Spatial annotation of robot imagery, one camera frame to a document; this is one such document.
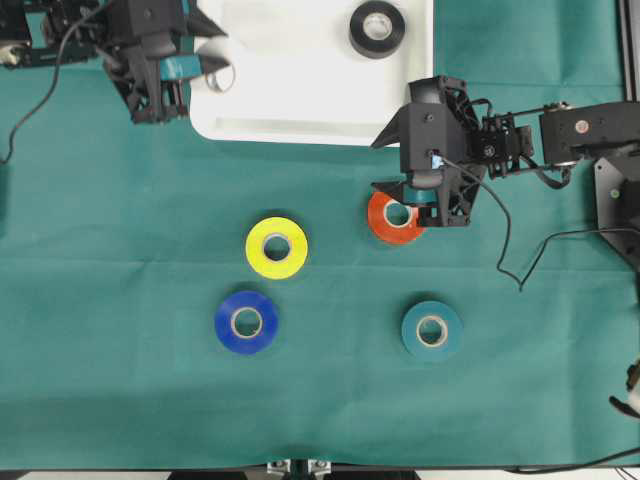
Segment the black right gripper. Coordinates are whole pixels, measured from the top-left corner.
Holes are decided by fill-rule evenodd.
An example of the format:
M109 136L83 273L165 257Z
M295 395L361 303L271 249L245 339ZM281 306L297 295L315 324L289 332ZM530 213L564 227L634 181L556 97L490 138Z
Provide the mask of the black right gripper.
M435 157L433 163L444 174L443 182L435 189L418 189L406 181L372 182L371 186L379 192L391 197L396 202L409 206L435 205L437 199L438 216L434 223L442 227L466 226L470 221L471 209L478 191L473 177L464 174L469 171L474 177L484 175L482 167L471 164L471 135L481 126L471 100L466 92L456 95L456 106L462 114L467 128L466 154L461 160L447 160ZM398 110L389 123L382 129L371 143L371 149L381 149L391 145L399 146L401 142L401 111Z

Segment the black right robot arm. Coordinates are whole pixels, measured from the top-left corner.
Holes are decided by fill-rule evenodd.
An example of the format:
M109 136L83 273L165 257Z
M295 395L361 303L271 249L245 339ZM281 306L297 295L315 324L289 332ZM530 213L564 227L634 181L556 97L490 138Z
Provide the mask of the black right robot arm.
M400 148L404 179L373 188L413 209L420 227L462 227L485 178L532 173L552 189L569 185L581 161L593 164L594 233L633 269L639 267L639 105L623 101L574 108L564 102L535 109L543 161L533 159L532 129L516 113L476 107L466 83L449 76L413 81L409 101L379 133L372 148Z

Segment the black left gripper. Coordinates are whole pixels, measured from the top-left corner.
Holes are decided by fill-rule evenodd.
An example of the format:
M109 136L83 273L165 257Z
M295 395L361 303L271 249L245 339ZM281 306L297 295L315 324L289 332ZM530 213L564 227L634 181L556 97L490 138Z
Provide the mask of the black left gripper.
M141 46L110 47L106 44L106 8L111 2L102 14L105 32L97 52L134 123L161 123L184 115L186 107L181 100L180 88L170 80L190 80L230 66L226 59L219 57L192 54L151 58L143 53ZM187 29L195 37L227 35L196 4L189 5Z

